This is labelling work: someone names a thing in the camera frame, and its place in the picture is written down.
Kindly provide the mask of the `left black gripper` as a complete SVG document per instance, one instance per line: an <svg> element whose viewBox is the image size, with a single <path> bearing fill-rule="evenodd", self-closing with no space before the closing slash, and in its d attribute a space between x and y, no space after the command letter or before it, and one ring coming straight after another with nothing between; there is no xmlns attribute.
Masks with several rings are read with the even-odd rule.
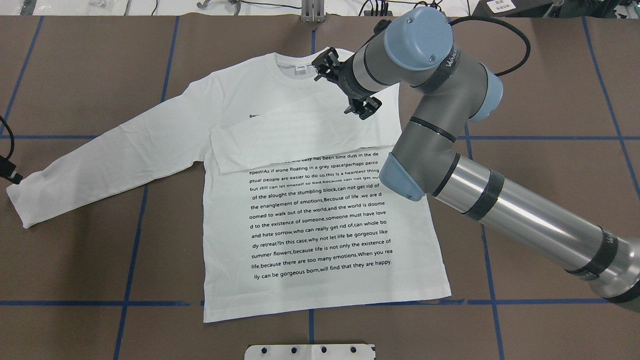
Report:
<svg viewBox="0 0 640 360"><path fill-rule="evenodd" d="M0 177L16 185L23 180L23 176L16 171L16 165L4 156L0 156Z"/></svg>

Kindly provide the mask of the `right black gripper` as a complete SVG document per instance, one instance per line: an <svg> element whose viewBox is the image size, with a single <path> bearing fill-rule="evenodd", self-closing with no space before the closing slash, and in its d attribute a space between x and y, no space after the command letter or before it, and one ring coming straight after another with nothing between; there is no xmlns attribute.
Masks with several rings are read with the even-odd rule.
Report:
<svg viewBox="0 0 640 360"><path fill-rule="evenodd" d="M382 106L382 101L375 96L366 96L364 99L356 99L348 96L349 105L343 111L344 114L356 114L361 120L366 120Z"/></svg>

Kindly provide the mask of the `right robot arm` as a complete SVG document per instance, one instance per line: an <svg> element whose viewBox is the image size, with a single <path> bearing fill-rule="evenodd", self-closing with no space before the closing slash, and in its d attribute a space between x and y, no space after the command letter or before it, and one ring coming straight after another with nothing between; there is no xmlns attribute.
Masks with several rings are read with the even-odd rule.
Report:
<svg viewBox="0 0 640 360"><path fill-rule="evenodd" d="M503 84L454 41L453 23L432 7L381 20L343 63L336 82L361 119L381 108L375 94L405 83L422 94L382 167L380 180L411 201L432 196L464 216L533 248L602 299L639 311L639 240L623 239L457 153L468 122L498 107Z"/></svg>

